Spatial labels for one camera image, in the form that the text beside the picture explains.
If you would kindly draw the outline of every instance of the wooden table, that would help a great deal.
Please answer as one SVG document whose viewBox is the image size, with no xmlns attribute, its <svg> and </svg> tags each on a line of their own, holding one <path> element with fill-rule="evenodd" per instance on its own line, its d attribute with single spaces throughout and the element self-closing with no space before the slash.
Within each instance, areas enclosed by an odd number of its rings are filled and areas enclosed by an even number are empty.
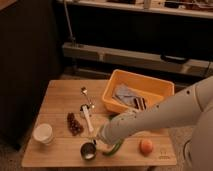
<svg viewBox="0 0 213 171">
<path fill-rule="evenodd" d="M 95 104 L 91 121 L 95 130 L 108 122 L 110 114 L 101 101 L 107 80 L 60 80 L 49 83 L 36 125 L 49 123 L 53 127 L 54 140 L 49 146 L 40 145 L 30 138 L 22 161 L 23 167 L 111 167 L 111 166 L 159 166 L 175 165 L 176 156 L 167 129 L 143 131 L 125 139 L 121 149 L 113 156 L 103 156 L 98 151 L 92 161 L 84 161 L 80 147 L 88 142 L 86 121 L 80 117 L 80 106 L 87 103 L 80 89 L 86 86 Z M 81 135 L 73 137 L 67 127 L 67 114 L 74 112 L 77 120 L 84 126 Z M 149 138 L 154 150 L 145 157 L 138 150 L 139 141 Z"/>
</svg>

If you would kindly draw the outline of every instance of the round fruit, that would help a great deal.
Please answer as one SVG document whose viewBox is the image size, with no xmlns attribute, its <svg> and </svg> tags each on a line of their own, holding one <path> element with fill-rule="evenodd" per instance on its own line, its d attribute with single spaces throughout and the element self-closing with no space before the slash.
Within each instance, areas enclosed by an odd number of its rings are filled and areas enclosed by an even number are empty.
<svg viewBox="0 0 213 171">
<path fill-rule="evenodd" d="M 140 141 L 139 149 L 143 155 L 147 156 L 153 151 L 153 142 L 149 139 L 143 139 Z"/>
</svg>

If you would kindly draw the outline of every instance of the grapes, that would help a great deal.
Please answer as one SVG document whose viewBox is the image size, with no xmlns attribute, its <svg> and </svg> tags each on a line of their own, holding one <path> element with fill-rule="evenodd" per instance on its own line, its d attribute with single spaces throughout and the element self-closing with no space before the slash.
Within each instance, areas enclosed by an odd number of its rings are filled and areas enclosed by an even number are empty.
<svg viewBox="0 0 213 171">
<path fill-rule="evenodd" d="M 76 136 L 84 131 L 83 126 L 75 119 L 74 113 L 68 113 L 67 123 L 73 136 Z"/>
</svg>

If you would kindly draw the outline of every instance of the orange plastic bin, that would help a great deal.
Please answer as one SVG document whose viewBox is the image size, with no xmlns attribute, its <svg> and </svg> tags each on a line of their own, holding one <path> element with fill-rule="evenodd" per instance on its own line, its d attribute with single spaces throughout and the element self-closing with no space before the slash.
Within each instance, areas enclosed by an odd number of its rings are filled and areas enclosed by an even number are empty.
<svg viewBox="0 0 213 171">
<path fill-rule="evenodd" d="M 107 110 L 116 113 L 122 113 L 129 108 L 113 98 L 114 89 L 119 84 L 125 84 L 132 91 L 145 98 L 147 107 L 174 94 L 174 83 L 171 81 L 116 69 L 102 95 L 102 101 Z"/>
</svg>

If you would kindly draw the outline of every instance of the small white bowl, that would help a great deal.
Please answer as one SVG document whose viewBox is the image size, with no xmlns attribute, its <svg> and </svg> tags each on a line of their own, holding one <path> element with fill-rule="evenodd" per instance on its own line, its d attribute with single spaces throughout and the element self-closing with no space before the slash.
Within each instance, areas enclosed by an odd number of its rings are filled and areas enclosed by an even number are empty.
<svg viewBox="0 0 213 171">
<path fill-rule="evenodd" d="M 50 144 L 53 139 L 52 126 L 47 123 L 38 125 L 33 131 L 33 138 L 42 144 Z"/>
</svg>

